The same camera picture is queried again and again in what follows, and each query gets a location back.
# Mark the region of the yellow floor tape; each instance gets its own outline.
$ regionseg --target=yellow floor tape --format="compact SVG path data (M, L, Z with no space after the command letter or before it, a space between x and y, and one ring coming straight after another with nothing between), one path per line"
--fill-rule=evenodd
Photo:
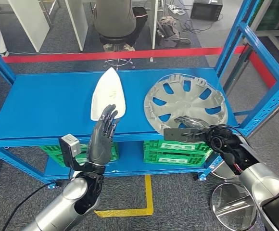
M145 186L146 191L146 208L136 209L118 209L118 210L105 210L94 211L97 215L102 218L110 217L134 217L134 216L150 216L153 213L152 190L151 187L150 175L145 176Z

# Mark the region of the white iron soleplate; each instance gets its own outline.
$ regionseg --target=white iron soleplate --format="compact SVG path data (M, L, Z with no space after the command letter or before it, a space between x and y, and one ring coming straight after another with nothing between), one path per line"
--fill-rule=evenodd
M121 82L112 67L102 75L97 84L91 100L91 119L98 121L104 108L109 104L116 105L115 110L118 113L115 118L121 118L126 112Z

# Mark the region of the shoe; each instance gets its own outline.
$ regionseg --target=shoe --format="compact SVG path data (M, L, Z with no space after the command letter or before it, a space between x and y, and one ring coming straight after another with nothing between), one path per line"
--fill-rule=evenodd
M8 51L5 51L5 52L4 52L4 53L0 53L0 55L1 55L2 57L8 57L8 56L9 56L9 52L8 52Z
M124 44L124 48L122 48L122 51L135 51L135 49L126 43Z
M114 45L107 43L106 45L103 45L103 49L105 52L114 52Z

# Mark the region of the microwave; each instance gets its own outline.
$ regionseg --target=microwave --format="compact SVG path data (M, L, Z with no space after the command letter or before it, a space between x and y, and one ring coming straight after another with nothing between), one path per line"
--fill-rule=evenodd
M222 0L194 0L191 18L217 21L222 6Z

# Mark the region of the bag on floor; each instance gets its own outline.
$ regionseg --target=bag on floor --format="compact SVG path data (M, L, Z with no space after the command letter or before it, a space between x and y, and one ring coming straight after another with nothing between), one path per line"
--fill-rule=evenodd
M179 32L176 28L176 22L172 16L165 16L157 21L157 42L162 47L171 48L176 47L181 40L183 44L190 44L191 41L188 38L180 38Z

